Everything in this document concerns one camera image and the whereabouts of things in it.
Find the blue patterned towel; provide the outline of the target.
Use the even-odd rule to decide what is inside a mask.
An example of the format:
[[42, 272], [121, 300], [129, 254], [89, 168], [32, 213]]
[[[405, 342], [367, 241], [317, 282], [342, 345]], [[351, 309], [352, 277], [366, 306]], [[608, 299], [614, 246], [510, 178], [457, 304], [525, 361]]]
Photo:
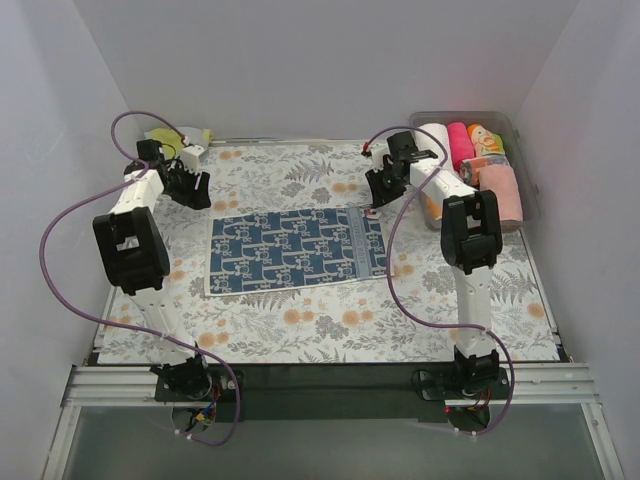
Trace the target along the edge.
[[366, 207], [309, 208], [211, 221], [209, 297], [382, 278], [388, 234]]

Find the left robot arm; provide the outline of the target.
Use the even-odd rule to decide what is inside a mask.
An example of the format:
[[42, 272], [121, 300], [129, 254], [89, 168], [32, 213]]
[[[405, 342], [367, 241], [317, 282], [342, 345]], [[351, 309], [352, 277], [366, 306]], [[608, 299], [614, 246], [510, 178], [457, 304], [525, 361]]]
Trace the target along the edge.
[[170, 256], [153, 211], [162, 195], [195, 211], [211, 207], [210, 174], [200, 169], [205, 149], [186, 146], [178, 157], [167, 159], [157, 140], [141, 140], [136, 148], [149, 170], [130, 163], [124, 178], [132, 184], [109, 213], [94, 218], [92, 227], [109, 282], [138, 307], [145, 327], [159, 333], [160, 362], [151, 371], [170, 391], [200, 400], [211, 392], [213, 377], [169, 299]]

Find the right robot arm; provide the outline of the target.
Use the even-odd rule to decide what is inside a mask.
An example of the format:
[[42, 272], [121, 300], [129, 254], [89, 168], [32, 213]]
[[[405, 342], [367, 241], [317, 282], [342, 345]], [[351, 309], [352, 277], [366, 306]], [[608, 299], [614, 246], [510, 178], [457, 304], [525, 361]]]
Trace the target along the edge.
[[441, 204], [440, 247], [454, 276], [457, 322], [440, 324], [455, 330], [451, 373], [446, 389], [475, 397], [499, 379], [500, 345], [492, 331], [490, 286], [503, 240], [497, 197], [491, 190], [478, 191], [447, 168], [449, 152], [434, 134], [421, 128], [384, 130], [391, 135], [385, 148], [362, 146], [361, 155], [372, 161], [365, 173], [378, 209], [401, 198], [408, 186], [413, 192], [394, 221], [395, 239], [409, 204], [424, 193]]

